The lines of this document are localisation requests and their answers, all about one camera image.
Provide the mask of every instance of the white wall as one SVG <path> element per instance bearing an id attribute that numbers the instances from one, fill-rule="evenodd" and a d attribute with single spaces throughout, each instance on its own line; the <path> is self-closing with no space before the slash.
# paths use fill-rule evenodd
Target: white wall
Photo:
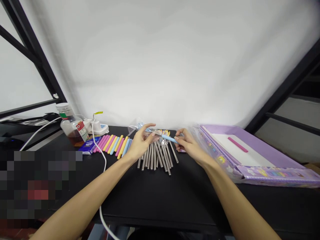
<path id="1" fill-rule="evenodd" d="M 320 35 L 315 1 L 22 1 L 67 97 L 109 125 L 246 126 Z"/>
<path id="2" fill-rule="evenodd" d="M 275 114 L 320 129 L 320 104 L 288 98 Z M 256 136 L 301 162 L 320 162 L 320 136 L 269 119 Z"/>
<path id="3" fill-rule="evenodd" d="M 0 5 L 0 25 L 20 43 L 18 33 Z M 0 37 L 0 112 L 52 99 L 34 64 Z M 24 117 L 43 116 L 53 105 L 17 114 Z"/>

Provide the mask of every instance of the yellow foam tube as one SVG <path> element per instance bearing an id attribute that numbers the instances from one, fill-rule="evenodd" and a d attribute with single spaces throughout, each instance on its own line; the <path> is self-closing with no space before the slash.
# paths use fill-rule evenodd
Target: yellow foam tube
<path id="1" fill-rule="evenodd" d="M 115 138 L 114 138 L 114 140 L 113 140 L 113 142 L 112 142 L 112 144 L 111 144 L 111 146 L 110 146 L 110 148 L 109 148 L 109 150 L 108 150 L 108 154 L 110 154 L 110 152 L 111 152 L 111 150 L 112 150 L 112 148 L 113 148 L 113 145 L 116 143 L 116 140 L 118 139 L 118 137 L 117 136 L 115 136 Z"/>
<path id="2" fill-rule="evenodd" d="M 121 142 L 122 138 L 123 138 L 123 135 L 120 136 L 120 139 L 119 139 L 119 141 L 118 141 L 118 143 L 117 143 L 117 145 L 116 145 L 116 148 L 114 149 L 114 152 L 117 152 L 117 151 L 118 151 L 118 147 L 119 147 L 119 145 L 120 145 L 120 142 Z"/>
<path id="3" fill-rule="evenodd" d="M 102 151 L 105 151 L 111 141 L 111 139 L 113 138 L 113 134 L 110 136 L 109 140 L 107 141 L 106 145 L 104 146 L 103 150 Z"/>
<path id="4" fill-rule="evenodd" d="M 125 147 L 126 144 L 127 144 L 128 138 L 129 138 L 129 137 L 126 136 L 126 138 L 124 139 L 124 142 L 123 142 L 122 147 L 121 147 L 121 149 L 120 149 L 119 155 L 118 155 L 118 157 L 117 157 L 118 160 L 121 158 L 121 155 L 123 154 L 123 150 L 124 150 L 124 147 Z"/>

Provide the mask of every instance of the hand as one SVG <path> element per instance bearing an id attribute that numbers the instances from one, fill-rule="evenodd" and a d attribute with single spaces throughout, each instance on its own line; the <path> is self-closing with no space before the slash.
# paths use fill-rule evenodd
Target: hand
<path id="1" fill-rule="evenodd" d="M 150 143 L 152 143 L 155 133 L 148 133 L 146 129 L 148 127 L 154 127 L 155 123 L 148 123 L 142 126 L 139 131 L 136 132 L 132 140 L 130 149 L 126 155 L 132 157 L 134 161 L 137 161 L 148 149 Z"/>
<path id="2" fill-rule="evenodd" d="M 179 129 L 174 139 L 179 143 L 174 144 L 177 151 L 185 150 L 198 164 L 208 155 L 185 128 Z"/>

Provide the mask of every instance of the bottle label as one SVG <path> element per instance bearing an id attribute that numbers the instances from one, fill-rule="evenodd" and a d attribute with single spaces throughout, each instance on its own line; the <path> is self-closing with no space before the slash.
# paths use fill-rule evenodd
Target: bottle label
<path id="1" fill-rule="evenodd" d="M 85 142 L 89 138 L 89 135 L 87 133 L 86 128 L 84 127 L 83 121 L 78 122 L 76 127 L 77 127 L 77 130 L 79 131 L 83 141 Z"/>
<path id="2" fill-rule="evenodd" d="M 60 117 L 63 119 L 63 120 L 67 120 L 68 117 L 65 113 L 60 113 Z"/>

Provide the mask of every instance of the plastic bottle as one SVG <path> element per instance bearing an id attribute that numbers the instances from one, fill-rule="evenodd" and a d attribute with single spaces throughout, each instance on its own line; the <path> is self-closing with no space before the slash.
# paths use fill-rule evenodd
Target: plastic bottle
<path id="1" fill-rule="evenodd" d="M 69 103 L 56 104 L 56 108 L 63 121 L 60 124 L 63 132 L 75 147 L 81 147 L 89 138 L 88 132 L 81 118 L 77 117 Z"/>

